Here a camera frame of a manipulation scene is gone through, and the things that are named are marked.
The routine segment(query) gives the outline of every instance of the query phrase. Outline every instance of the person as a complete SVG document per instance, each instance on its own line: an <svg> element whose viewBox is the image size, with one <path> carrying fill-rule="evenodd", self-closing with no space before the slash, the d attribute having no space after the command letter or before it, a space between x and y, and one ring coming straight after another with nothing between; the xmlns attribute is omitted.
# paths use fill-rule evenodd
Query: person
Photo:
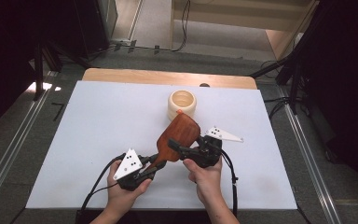
<svg viewBox="0 0 358 224"><path fill-rule="evenodd" d="M120 163L121 161L116 161L111 165L109 176L107 177L108 186L116 183L113 179L113 174ZM239 223L229 210L220 189L222 158L215 166L207 168L200 168L190 159L183 160L183 164L190 172L188 179L197 184L197 194L205 206L211 223ZM147 191L151 182L151 179L146 179L135 191L124 190L119 185L108 189L108 203L101 214L91 223L117 223L132 208L136 199Z"/></svg>

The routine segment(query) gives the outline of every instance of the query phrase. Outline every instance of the wire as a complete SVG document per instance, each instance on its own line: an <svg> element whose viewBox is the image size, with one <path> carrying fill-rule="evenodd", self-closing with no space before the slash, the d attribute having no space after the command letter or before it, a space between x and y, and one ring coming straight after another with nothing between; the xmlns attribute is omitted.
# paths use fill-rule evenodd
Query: wire
<svg viewBox="0 0 358 224"><path fill-rule="evenodd" d="M86 199L83 202L83 205L81 206L80 211L77 212L77 216L76 216L76 223L78 223L80 216L83 214L84 210L86 210L86 206L89 203L89 200L91 199L91 196L93 194L95 194L96 192L103 190L103 189L109 189L112 188L113 186L115 186L116 184L106 187L106 188L102 188L102 189L97 189L98 183L100 183L101 179L103 178L104 173L106 173L107 169L109 169L109 167L112 165L113 162L120 160L121 157L123 157L123 155L120 155L114 159L112 159L109 163L107 163L107 165L103 168L103 171L101 172L100 176L98 176L97 181L95 182L94 186L92 187L91 191L89 192L89 194L87 195Z"/></svg>
<svg viewBox="0 0 358 224"><path fill-rule="evenodd" d="M187 15L186 15L186 23L185 23L184 19L185 19L186 9L187 9ZM182 14L182 30L183 30L182 45L178 49L174 49L173 51L179 51L186 45L186 41L187 41L187 22L188 22L188 14L189 13L190 13L190 0L187 1L185 9L183 10L183 14Z"/></svg>
<svg viewBox="0 0 358 224"><path fill-rule="evenodd" d="M281 97L281 98L276 98L276 99L271 99L271 100L264 100L264 103L271 103L271 102L277 102L277 101L279 101L279 103L277 103L272 108L272 110L269 112L269 115L268 115L269 120L272 120L272 117L278 111L280 111L285 105L290 103L290 97ZM295 102L303 104L303 101L301 100L300 97L296 97Z"/></svg>
<svg viewBox="0 0 358 224"><path fill-rule="evenodd" d="M96 60L98 57L100 57L101 54L102 54L102 52L97 52L96 55L93 58L89 59L89 63L91 63L92 61Z"/></svg>
<svg viewBox="0 0 358 224"><path fill-rule="evenodd" d="M266 64L266 63L276 63L276 62L277 62L277 61L265 61L265 62L263 62L263 63L260 65L260 69L262 69L263 66L264 66L264 64Z"/></svg>
<svg viewBox="0 0 358 224"><path fill-rule="evenodd" d="M176 52L181 50L182 48L185 47L186 45L186 41L187 41L187 22L188 22L188 15L190 13L190 0L187 1L185 8L183 10L183 14L182 14L182 30L183 30L183 41L181 46L178 49L155 49L155 48L148 48L148 47L136 47L136 46L124 46L124 45L119 45L121 48L128 48L128 49L151 49L151 50L159 50L159 51L171 51L171 52ZM96 58L98 58L98 56L103 53L103 52L107 52L111 49L115 49L118 45L111 45L108 49L105 50L101 50L97 55Z"/></svg>
<svg viewBox="0 0 358 224"><path fill-rule="evenodd" d="M228 167L230 168L231 171L231 182L232 182L232 213L234 214L234 216L237 216L238 213L238 195L237 195L237 180L238 178L235 176L234 173L234 166L232 164L231 159L229 158L228 154L221 149L222 151L222 155L223 158L225 159Z"/></svg>
<svg viewBox="0 0 358 224"><path fill-rule="evenodd" d="M307 218L307 216L305 215L304 211L301 209L300 205L296 202L297 205L297 211L301 214L301 216L305 219L305 221L308 224L311 224L310 220Z"/></svg>
<svg viewBox="0 0 358 224"><path fill-rule="evenodd" d="M19 216L22 214L22 212L25 210L25 206L22 207L22 209L20 210L20 212L15 216L13 217L13 219L10 221L10 224L13 224L16 222L17 218L19 218Z"/></svg>
<svg viewBox="0 0 358 224"><path fill-rule="evenodd" d="M116 186L117 184L118 184L118 183L116 183L116 184L114 184L114 185L111 185L111 186L108 186L108 187L105 187L105 188L97 189L97 190L95 190L94 192L92 192L92 195L94 195L95 193L97 193L97 192L99 192L99 191L101 191L101 190L103 190L103 189L110 189L110 188Z"/></svg>

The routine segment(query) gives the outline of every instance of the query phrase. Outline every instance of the white tabletop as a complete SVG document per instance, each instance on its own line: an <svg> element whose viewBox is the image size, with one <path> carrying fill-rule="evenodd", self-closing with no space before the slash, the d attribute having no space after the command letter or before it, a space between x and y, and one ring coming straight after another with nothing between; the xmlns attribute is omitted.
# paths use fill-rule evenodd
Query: white tabletop
<svg viewBox="0 0 358 224"><path fill-rule="evenodd" d="M142 156L156 154L157 140L170 124L168 97L177 90L197 97L194 120L202 135L216 126L243 137L244 143L223 142L239 178L238 208L296 209L260 91L95 81L77 82L26 207L79 208L114 157L130 147ZM203 209L187 175L181 161L168 162L133 208ZM97 189L106 187L105 180ZM221 185L231 207L231 175L225 164ZM103 190L88 207L104 208L106 202Z"/></svg>

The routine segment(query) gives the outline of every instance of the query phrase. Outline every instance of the white triangular tag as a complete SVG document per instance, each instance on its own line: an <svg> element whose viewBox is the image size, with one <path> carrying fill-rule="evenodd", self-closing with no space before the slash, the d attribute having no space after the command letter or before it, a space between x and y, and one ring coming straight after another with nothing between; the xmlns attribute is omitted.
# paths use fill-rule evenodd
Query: white triangular tag
<svg viewBox="0 0 358 224"><path fill-rule="evenodd" d="M218 129L216 127L206 131L205 134L208 136L220 139L220 140L243 142L243 138L239 138L232 133L228 133L228 132Z"/></svg>
<svg viewBox="0 0 358 224"><path fill-rule="evenodd" d="M118 169L116 173L113 175L113 178L115 180L119 180L120 178L129 175L141 169L142 167L143 165L139 160L138 155L136 155L135 150L130 148L126 156L124 157L124 160L118 166Z"/></svg>

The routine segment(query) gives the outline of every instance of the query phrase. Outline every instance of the wooden board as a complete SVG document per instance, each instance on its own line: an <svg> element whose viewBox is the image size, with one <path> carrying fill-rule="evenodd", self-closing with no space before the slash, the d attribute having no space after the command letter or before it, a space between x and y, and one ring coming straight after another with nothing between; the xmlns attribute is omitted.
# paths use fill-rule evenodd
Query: wooden board
<svg viewBox="0 0 358 224"><path fill-rule="evenodd" d="M256 90L252 77L218 76L193 73L159 72L132 69L88 69L85 81L110 81L144 84L199 86L207 83L211 87Z"/></svg>

